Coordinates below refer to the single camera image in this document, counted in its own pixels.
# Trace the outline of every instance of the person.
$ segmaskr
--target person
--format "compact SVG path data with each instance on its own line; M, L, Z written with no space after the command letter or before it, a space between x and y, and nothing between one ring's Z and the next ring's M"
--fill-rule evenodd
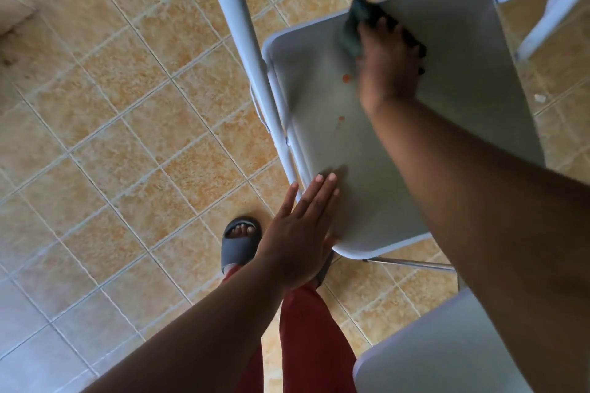
M440 248L535 392L588 391L590 187L486 143L415 99L417 49L400 26L361 24L360 104ZM353 392L355 356L316 293L340 191L298 186L261 236L224 234L225 279L85 391L262 392L260 338L281 301L286 392Z

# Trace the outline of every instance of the floor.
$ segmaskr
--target floor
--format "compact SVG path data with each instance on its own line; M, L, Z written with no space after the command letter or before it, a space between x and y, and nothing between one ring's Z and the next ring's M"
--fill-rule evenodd
M502 7L512 47L544 1ZM262 43L349 2L248 5ZM519 72L547 165L590 184L589 20L584 0ZM287 181L216 0L54 0L0 52L0 389L77 392L219 284L225 224L267 225ZM339 259L320 293L360 354L456 283ZM262 344L281 391L278 315Z

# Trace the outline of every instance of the red pants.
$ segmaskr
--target red pants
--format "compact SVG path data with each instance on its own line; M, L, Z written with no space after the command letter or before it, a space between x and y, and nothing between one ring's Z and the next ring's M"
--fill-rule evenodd
M240 266L233 267L224 281ZM279 324L284 393L356 393L352 368L356 356L313 282L283 300ZM236 393L262 393L262 345L252 354Z

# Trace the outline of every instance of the slipper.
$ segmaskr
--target slipper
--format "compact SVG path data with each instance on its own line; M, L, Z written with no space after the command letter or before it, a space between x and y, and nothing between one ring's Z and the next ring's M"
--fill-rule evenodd
M330 269L330 265L332 264L332 260L334 259L335 254L336 252L334 252L333 250L330 252L330 254L328 255L328 259L326 259L326 262L321 267L317 275L314 277L317 281L317 287L321 286L321 284L324 282L324 279L326 278L326 275L328 275L328 270Z
M254 227L253 235L240 236L239 238L229 238L228 235L238 225L247 225ZM252 261L256 255L258 243L262 239L262 226L250 216L240 216L232 220L225 227L223 239L221 240L221 270L229 264L245 265Z

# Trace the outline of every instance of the person's right arm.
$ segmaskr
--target person's right arm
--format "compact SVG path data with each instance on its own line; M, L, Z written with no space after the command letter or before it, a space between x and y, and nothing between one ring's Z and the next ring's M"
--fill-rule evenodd
M590 187L431 111L399 29L359 32L361 104L434 239L535 392L588 391Z

